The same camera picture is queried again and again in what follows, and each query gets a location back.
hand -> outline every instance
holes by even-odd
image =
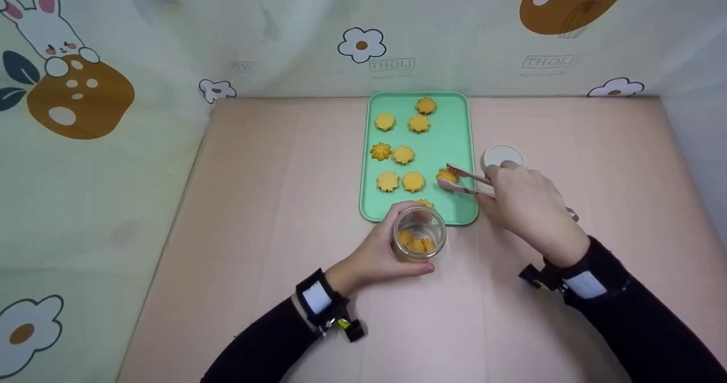
[[[557,267],[570,267],[588,251],[586,233],[566,210],[558,189],[538,170],[511,161],[489,165],[496,199],[478,194],[486,215],[519,236]]]
[[[372,283],[434,272],[433,264],[401,262],[391,250],[394,220],[413,205],[421,204],[404,201],[392,205],[384,220],[374,226],[366,240],[350,256],[325,271],[325,279],[334,290],[350,297],[356,290]]]

fabric backdrop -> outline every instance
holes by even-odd
[[[219,98],[664,95],[725,217],[727,160],[699,155],[727,144],[727,0],[0,0],[0,13],[0,380],[114,380]]]

left hand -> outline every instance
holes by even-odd
[[[392,205],[384,220],[374,226],[350,256],[325,271],[325,279],[334,290],[350,297],[356,290],[372,283],[434,272],[433,264],[401,262],[391,250],[394,220],[404,209],[415,205],[421,204],[403,201]]]

leaf illustration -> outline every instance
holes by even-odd
[[[0,111],[5,111],[20,102],[26,95],[23,88],[2,88],[0,89]]]
[[[34,85],[41,80],[38,68],[26,57],[13,51],[2,52],[2,62],[8,76],[20,83]]]

black sleeve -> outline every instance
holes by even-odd
[[[727,372],[699,338],[594,238],[584,259],[562,276],[584,269],[608,292],[582,299],[569,290],[565,302],[602,334],[631,380],[727,381]]]
[[[212,363],[202,383],[276,383],[316,337],[288,298],[237,336]]]

